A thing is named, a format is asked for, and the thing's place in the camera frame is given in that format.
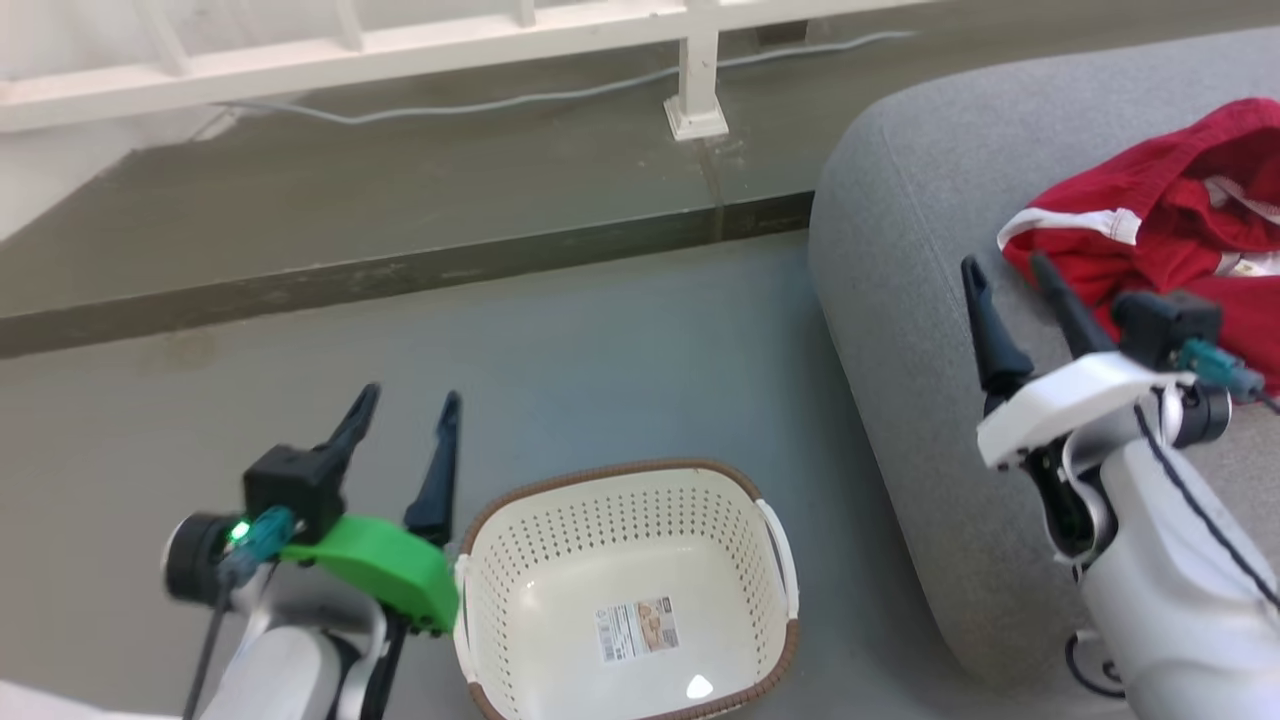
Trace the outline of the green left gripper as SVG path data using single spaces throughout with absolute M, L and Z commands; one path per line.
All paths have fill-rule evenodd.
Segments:
M 314 446 L 325 482 L 344 482 L 380 397 L 381 384 L 367 383 L 329 438 Z M 328 570 L 404 618 L 416 632 L 451 634 L 460 592 L 443 548 L 453 536 L 461 411 L 462 398 L 451 391 L 435 425 L 436 445 L 422 486 L 404 510 L 408 532 L 381 518 L 344 515 L 317 543 L 285 546 L 280 560 Z

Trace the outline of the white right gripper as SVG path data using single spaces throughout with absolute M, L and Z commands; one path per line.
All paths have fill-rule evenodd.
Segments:
M 986 418 L 978 424 L 975 438 L 987 468 L 1010 464 L 1021 451 L 1050 445 L 1129 407 L 1152 389 L 1196 383 L 1189 372 L 1153 372 L 1119 352 L 1047 255 L 1034 252 L 1030 269 L 1076 360 L 1023 387 L 1034 378 L 1034 364 L 1014 342 L 995 307 L 989 281 L 977 256 L 961 261 L 973 355 L 986 395 Z

